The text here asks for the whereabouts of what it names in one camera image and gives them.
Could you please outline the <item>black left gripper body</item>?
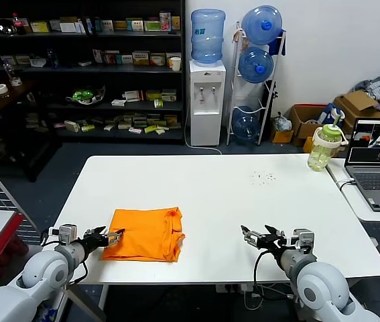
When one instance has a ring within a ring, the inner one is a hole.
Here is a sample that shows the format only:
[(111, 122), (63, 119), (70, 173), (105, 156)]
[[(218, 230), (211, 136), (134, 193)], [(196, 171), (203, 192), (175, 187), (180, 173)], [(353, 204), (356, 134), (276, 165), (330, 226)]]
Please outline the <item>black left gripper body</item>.
[(81, 240), (81, 244), (85, 251), (94, 251), (97, 248), (107, 247), (108, 237), (105, 235), (88, 235)]

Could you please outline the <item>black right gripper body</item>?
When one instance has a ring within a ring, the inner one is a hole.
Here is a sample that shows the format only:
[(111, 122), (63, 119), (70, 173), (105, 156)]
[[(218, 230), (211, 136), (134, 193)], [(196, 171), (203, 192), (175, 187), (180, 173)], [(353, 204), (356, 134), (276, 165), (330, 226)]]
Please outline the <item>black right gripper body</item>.
[(292, 250), (294, 247), (288, 242), (289, 239), (284, 235), (262, 234), (258, 237), (258, 248), (269, 252)]

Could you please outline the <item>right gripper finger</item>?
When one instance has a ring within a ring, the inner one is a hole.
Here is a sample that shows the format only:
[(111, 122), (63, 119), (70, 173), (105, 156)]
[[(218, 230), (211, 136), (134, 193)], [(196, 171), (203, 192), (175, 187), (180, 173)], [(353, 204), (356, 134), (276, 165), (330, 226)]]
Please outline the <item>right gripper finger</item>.
[(247, 228), (244, 225), (241, 225), (241, 230), (244, 236), (244, 240), (251, 246), (257, 247), (258, 246), (258, 239), (260, 237), (260, 233), (256, 231), (251, 231), (249, 228)]
[(283, 231), (276, 229), (273, 226), (265, 225), (268, 234), (266, 235), (267, 240), (285, 240), (285, 234)]

